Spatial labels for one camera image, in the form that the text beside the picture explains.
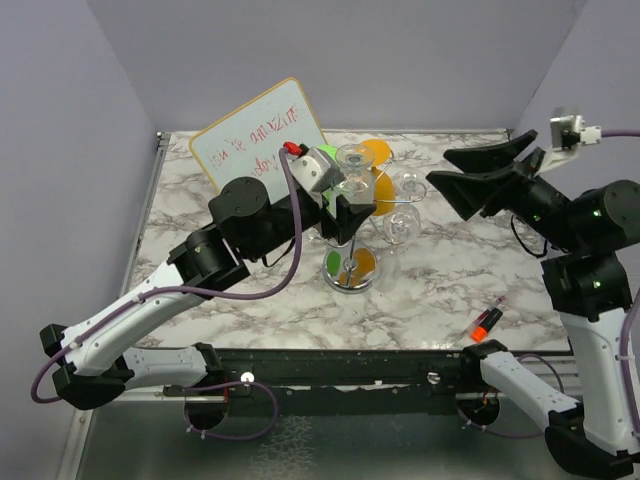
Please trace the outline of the orange plastic cup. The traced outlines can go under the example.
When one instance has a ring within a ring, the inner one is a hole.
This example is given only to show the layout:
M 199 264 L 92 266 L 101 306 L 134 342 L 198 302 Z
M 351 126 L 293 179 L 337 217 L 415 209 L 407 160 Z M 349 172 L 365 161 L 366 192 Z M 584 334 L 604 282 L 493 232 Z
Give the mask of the orange plastic cup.
M 384 168 L 389 166 L 389 162 L 393 158 L 393 152 L 389 144 L 381 139 L 367 139 L 362 141 L 361 145 L 368 148 L 374 155 L 371 172 L 375 179 L 374 200 L 376 210 L 373 216 L 384 216 L 393 210 L 396 200 L 393 181 L 384 172 Z

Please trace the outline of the small clear orange cup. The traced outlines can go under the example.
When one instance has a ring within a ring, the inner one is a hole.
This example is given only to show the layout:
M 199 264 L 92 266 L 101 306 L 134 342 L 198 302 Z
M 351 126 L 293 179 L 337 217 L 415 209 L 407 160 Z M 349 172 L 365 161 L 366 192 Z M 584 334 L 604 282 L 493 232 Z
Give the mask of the small clear orange cup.
M 339 191 L 351 204 L 372 204 L 375 189 L 375 176 L 371 171 L 374 152 L 364 145 L 349 144 L 337 150 L 335 159 L 344 175 L 338 185 Z

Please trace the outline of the clear tumbler glass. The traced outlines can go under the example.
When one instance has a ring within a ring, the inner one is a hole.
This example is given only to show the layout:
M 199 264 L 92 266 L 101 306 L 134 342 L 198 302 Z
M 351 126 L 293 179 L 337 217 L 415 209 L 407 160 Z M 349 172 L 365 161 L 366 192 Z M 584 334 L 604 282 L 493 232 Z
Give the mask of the clear tumbler glass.
M 428 185 L 421 172 L 405 169 L 397 172 L 393 178 L 396 198 L 399 201 L 419 202 L 426 198 Z

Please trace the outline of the green plastic goblet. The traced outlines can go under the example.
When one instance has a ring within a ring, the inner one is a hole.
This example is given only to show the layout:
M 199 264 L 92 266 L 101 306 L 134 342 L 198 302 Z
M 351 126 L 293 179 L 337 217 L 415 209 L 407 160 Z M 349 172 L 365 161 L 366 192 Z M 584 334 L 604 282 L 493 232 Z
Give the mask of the green plastic goblet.
M 319 190 L 321 193 L 324 193 L 340 183 L 343 179 L 343 174 L 336 161 L 336 147 L 328 144 L 323 144 L 317 146 L 316 149 L 318 150 L 318 154 L 320 156 L 320 166 L 322 173 L 321 186 L 319 187 Z

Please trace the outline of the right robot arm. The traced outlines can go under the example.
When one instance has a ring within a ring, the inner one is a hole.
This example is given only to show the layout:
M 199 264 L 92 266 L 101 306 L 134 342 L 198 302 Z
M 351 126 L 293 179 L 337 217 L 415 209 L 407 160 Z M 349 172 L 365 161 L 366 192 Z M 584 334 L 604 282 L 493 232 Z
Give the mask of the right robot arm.
M 639 298 L 617 254 L 639 241 L 639 186 L 623 179 L 568 198 L 542 177 L 551 156 L 534 146 L 536 136 L 529 131 L 502 144 L 447 150 L 451 169 L 427 179 L 461 218 L 507 210 L 550 244 L 543 280 L 568 336 L 582 396 L 554 389 L 493 340 L 463 351 L 459 378 L 469 390 L 488 385 L 515 403 L 566 472 L 634 478 L 639 378 L 630 328 Z

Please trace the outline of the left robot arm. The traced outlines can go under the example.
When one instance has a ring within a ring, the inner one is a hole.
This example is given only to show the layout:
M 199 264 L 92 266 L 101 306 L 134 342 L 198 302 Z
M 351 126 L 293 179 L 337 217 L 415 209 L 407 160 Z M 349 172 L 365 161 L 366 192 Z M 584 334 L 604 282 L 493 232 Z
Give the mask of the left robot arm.
M 230 289 L 249 277 L 247 261 L 289 243 L 298 263 L 302 234 L 311 227 L 340 244 L 351 240 L 375 210 L 373 192 L 366 189 L 353 198 L 337 192 L 334 200 L 317 200 L 296 185 L 292 195 L 272 203 L 256 178 L 229 182 L 209 203 L 212 222 L 191 233 L 135 289 L 88 320 L 41 331 L 43 349 L 58 366 L 52 374 L 57 396 L 91 410 L 143 387 L 214 392 L 224 370 L 211 345 L 138 349 L 136 343 L 206 300 L 242 299 Z

